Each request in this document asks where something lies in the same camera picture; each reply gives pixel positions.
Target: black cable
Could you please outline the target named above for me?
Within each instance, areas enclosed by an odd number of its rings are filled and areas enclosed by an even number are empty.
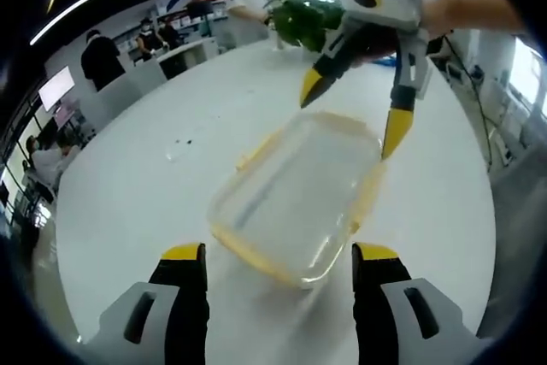
[[[473,78],[471,77],[471,74],[469,74],[467,68],[465,67],[465,64],[463,64],[462,58],[454,50],[452,43],[448,40],[446,36],[443,36],[443,39],[446,40],[446,43],[450,47],[450,50],[452,50],[452,54],[456,57],[458,63],[460,64],[460,66],[462,66],[463,71],[469,77],[469,81],[471,81],[471,86],[473,87],[473,91],[475,93],[475,96],[477,97],[477,103],[479,104],[479,110],[480,110],[480,117],[482,118],[482,125],[485,129],[486,143],[488,144],[488,168],[486,169],[486,171],[489,173],[490,167],[492,167],[492,147],[490,144],[490,139],[488,138],[488,127],[486,126],[486,116],[485,116],[485,111],[482,109],[482,103],[480,102],[479,91],[477,90],[477,86],[473,82]]]

